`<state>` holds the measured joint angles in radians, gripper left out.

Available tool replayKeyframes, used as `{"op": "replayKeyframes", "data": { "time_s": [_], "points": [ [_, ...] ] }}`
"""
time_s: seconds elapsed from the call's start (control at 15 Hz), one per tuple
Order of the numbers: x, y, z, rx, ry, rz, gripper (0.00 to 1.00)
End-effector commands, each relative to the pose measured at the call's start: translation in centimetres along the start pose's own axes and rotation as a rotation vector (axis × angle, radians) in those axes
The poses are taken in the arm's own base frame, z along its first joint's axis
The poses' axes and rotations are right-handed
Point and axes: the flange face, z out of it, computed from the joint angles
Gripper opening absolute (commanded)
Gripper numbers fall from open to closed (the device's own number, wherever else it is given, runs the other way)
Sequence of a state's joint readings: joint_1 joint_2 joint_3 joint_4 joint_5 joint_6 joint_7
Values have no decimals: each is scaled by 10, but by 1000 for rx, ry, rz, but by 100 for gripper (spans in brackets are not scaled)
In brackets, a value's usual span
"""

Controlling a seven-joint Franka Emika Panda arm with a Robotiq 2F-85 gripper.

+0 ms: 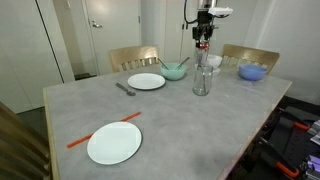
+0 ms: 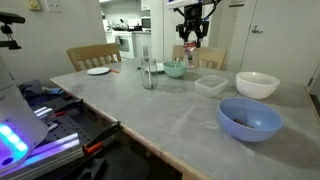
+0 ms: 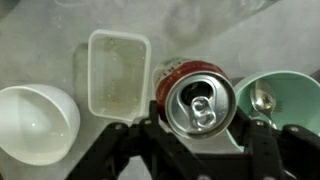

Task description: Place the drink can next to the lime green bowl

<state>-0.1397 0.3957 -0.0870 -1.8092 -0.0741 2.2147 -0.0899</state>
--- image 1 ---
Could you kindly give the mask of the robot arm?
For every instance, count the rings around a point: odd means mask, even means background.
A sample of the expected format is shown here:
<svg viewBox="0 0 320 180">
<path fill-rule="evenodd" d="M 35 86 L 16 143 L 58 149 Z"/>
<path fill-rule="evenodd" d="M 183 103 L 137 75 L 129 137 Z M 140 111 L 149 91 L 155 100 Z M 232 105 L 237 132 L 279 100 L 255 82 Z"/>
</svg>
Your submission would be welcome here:
<svg viewBox="0 0 320 180">
<path fill-rule="evenodd" d="M 209 13 L 213 5 L 213 0 L 199 0 L 197 11 L 197 26 L 192 28 L 192 38 L 196 42 L 197 48 L 208 47 L 215 26 L 213 25 L 214 16 Z"/>
</svg>

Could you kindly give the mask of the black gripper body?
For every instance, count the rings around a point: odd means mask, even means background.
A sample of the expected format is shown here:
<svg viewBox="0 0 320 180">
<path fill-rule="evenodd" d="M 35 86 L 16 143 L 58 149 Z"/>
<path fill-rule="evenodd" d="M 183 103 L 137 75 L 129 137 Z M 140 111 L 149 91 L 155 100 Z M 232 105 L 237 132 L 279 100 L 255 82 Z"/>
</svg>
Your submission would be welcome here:
<svg viewBox="0 0 320 180">
<path fill-rule="evenodd" d="M 197 13 L 197 26 L 192 28 L 192 37 L 198 34 L 199 39 L 205 40 L 206 34 L 213 34 L 214 25 L 212 24 L 213 16 L 208 11 L 199 11 Z"/>
</svg>

